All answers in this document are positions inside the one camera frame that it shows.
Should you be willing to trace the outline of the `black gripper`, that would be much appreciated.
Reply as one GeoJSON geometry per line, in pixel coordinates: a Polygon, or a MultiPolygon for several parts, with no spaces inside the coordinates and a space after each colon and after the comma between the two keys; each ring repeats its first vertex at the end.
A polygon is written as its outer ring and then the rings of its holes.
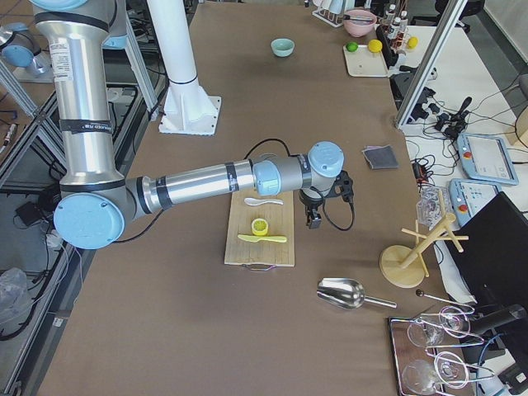
{"type": "Polygon", "coordinates": [[[309,189],[300,189],[299,198],[304,205],[306,226],[311,229],[317,229],[322,221],[318,208],[323,204],[324,196],[316,187],[310,187],[309,189]]]}

